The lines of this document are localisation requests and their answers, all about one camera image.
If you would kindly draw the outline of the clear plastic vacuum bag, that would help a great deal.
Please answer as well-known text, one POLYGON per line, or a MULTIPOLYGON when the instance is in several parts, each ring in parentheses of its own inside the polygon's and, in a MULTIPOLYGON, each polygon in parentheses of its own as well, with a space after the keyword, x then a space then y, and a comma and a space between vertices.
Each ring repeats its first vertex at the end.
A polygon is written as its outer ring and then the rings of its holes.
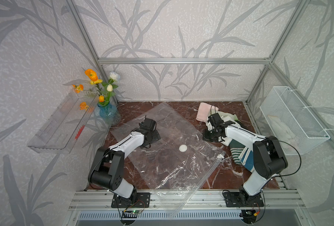
MULTIPOLYGON (((137 148, 128 155, 129 160, 148 187, 156 190, 161 198, 163 191, 173 191, 189 199, 217 168, 225 152, 203 141, 202 134, 167 103, 113 129, 113 136, 121 141, 144 118, 156 121, 160 140, 150 148, 137 148), (180 145, 187 145, 187 151, 180 152, 180 145)), ((164 211, 173 218, 181 210, 164 211)))

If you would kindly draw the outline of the blue patterned towel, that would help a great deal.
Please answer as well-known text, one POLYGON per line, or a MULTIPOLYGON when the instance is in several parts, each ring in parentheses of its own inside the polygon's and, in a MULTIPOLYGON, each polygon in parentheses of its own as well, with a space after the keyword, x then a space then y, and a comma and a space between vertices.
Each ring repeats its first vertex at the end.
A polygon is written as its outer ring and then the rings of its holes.
POLYGON ((254 157, 253 151, 245 147, 238 156, 241 164, 251 173, 254 172, 254 157))

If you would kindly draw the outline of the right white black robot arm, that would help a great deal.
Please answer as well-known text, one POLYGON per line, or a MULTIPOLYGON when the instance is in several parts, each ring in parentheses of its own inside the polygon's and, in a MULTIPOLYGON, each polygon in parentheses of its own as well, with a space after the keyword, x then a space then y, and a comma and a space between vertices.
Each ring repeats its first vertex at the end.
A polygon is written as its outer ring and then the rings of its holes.
POLYGON ((247 196, 260 194, 268 181, 288 167, 280 142, 276 137, 265 137, 239 127, 232 121, 203 130, 203 138, 210 142, 223 142, 228 138, 239 142, 253 152, 254 171, 243 184, 240 193, 247 196))

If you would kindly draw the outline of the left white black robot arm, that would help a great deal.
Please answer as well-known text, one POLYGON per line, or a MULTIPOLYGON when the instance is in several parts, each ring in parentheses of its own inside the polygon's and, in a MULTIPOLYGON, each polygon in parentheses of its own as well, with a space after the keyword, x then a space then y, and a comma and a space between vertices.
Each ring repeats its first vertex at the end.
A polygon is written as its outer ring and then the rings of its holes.
POLYGON ((125 158, 138 147, 150 148, 151 144, 160 140, 157 130, 136 129, 119 143, 108 148, 97 150, 88 175, 90 184, 108 189, 125 199, 134 199, 135 186, 124 177, 125 158))

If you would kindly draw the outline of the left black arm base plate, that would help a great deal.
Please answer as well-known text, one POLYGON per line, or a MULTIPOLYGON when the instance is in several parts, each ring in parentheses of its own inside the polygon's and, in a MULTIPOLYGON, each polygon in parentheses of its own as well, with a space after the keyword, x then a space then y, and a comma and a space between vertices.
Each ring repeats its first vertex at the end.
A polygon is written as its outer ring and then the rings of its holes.
POLYGON ((149 208, 151 193, 137 192, 130 198, 124 198, 116 194, 113 195, 111 208, 149 208))

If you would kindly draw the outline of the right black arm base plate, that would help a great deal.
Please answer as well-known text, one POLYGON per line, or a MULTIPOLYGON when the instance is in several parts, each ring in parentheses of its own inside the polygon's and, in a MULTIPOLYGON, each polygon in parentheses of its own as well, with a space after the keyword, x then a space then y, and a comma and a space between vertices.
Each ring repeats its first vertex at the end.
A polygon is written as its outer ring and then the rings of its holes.
POLYGON ((223 190, 222 195, 225 200, 226 207, 264 207, 264 201, 261 194, 249 196, 244 191, 231 192, 223 190))

